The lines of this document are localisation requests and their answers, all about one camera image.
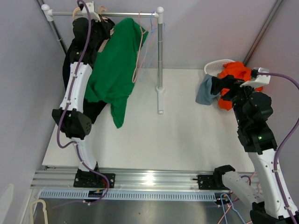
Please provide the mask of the orange t shirt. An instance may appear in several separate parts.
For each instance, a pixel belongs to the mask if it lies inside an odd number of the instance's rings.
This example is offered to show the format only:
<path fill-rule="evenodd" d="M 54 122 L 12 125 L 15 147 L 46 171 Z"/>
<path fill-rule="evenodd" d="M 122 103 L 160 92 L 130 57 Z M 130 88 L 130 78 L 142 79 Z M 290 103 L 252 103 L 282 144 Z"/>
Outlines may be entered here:
<path fill-rule="evenodd" d="M 219 78 L 224 78 L 227 75 L 233 75 L 234 78 L 242 79 L 244 81 L 249 81 L 251 78 L 251 69 L 245 67 L 241 62 L 229 62 L 223 65 L 222 72 L 218 75 Z M 218 106 L 220 109 L 225 109 L 227 111 L 232 109 L 232 103 L 230 101 L 225 101 L 219 99 Z"/>

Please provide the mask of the green t shirt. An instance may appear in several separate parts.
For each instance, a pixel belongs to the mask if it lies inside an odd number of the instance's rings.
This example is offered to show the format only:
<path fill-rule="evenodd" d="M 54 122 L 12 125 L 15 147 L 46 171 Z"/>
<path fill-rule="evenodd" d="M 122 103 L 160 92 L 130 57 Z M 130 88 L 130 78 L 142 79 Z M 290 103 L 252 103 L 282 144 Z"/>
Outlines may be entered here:
<path fill-rule="evenodd" d="M 111 115 L 117 128 L 124 123 L 127 100 L 135 85 L 132 75 L 140 38 L 139 25 L 132 18 L 117 23 L 103 51 L 97 53 L 86 87 L 84 99 L 94 103 L 102 100 L 111 105 Z"/>

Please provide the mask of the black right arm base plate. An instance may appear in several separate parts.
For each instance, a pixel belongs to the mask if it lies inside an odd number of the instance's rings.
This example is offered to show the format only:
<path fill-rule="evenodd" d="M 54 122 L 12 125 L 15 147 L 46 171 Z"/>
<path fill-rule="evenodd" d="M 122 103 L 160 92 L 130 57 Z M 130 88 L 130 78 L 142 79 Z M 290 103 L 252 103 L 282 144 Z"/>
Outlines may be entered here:
<path fill-rule="evenodd" d="M 218 185 L 213 175 L 197 175 L 192 179 L 196 181 L 200 190 L 224 190 L 224 186 Z"/>

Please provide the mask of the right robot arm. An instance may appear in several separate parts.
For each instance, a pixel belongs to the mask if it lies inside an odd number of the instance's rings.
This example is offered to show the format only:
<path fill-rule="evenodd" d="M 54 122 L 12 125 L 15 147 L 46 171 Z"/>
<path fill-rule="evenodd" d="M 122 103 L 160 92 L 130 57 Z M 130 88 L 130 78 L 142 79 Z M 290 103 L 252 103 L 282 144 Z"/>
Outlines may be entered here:
<path fill-rule="evenodd" d="M 216 95 L 223 89 L 228 89 L 222 99 L 232 103 L 238 139 L 258 174 L 262 194 L 258 194 L 231 166 L 215 169 L 213 185 L 233 191 L 249 208 L 254 224 L 297 224 L 299 209 L 288 192 L 278 161 L 281 147 L 266 123 L 273 113 L 271 98 L 252 86 L 245 86 L 244 81 L 232 75 L 212 77 L 211 94 Z"/>

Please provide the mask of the light blue wire hanger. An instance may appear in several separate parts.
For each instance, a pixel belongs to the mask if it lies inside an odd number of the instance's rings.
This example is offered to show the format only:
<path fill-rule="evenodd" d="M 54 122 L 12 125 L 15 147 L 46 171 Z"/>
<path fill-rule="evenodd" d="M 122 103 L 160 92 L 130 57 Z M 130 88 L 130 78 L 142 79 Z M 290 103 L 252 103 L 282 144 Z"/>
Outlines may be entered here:
<path fill-rule="evenodd" d="M 147 69 L 151 67 L 154 61 L 154 57 L 158 52 L 158 41 L 155 40 L 158 37 L 158 21 L 156 16 L 156 11 L 150 13 L 149 17 L 149 26 L 146 28 L 147 36 L 145 36 L 145 32 L 143 31 L 143 46 L 140 49 L 140 53 L 142 53 L 142 58 L 139 59 L 138 65 L 138 81 L 144 82 L 146 76 L 148 74 Z"/>

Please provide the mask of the grey-blue t shirt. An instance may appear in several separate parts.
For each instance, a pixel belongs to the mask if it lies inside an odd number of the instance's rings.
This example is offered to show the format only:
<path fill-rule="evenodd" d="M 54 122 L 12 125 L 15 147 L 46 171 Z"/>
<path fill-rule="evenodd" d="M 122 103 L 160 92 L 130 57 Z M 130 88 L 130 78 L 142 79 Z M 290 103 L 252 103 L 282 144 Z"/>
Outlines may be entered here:
<path fill-rule="evenodd" d="M 202 83 L 199 86 L 199 90 L 195 99 L 195 102 L 201 105 L 211 105 L 215 98 L 220 97 L 220 93 L 217 95 L 211 94 L 212 77 L 206 74 Z"/>

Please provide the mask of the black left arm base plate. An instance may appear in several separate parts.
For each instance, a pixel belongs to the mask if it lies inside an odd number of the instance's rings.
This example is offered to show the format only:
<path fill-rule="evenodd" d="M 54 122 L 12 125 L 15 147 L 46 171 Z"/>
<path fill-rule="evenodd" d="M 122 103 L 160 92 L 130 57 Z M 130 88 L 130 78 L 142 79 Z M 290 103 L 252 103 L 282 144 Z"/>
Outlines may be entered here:
<path fill-rule="evenodd" d="M 102 173 L 109 181 L 109 188 L 114 188 L 115 177 L 114 173 Z M 75 188 L 106 188 L 107 180 L 91 171 L 82 171 L 77 169 L 73 186 Z"/>

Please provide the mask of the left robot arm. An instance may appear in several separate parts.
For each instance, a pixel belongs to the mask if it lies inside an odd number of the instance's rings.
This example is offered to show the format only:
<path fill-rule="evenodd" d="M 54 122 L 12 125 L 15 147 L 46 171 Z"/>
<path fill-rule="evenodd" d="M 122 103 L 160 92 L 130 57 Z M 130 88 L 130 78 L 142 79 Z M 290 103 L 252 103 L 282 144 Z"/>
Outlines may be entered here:
<path fill-rule="evenodd" d="M 52 117 L 57 124 L 56 140 L 60 148 L 73 145 L 79 160 L 77 174 L 90 187 L 96 187 L 105 176 L 88 142 L 92 119 L 84 114 L 85 91 L 100 47 L 111 37 L 114 22 L 80 17 L 72 22 L 74 38 L 66 52 L 63 64 L 65 95 Z"/>

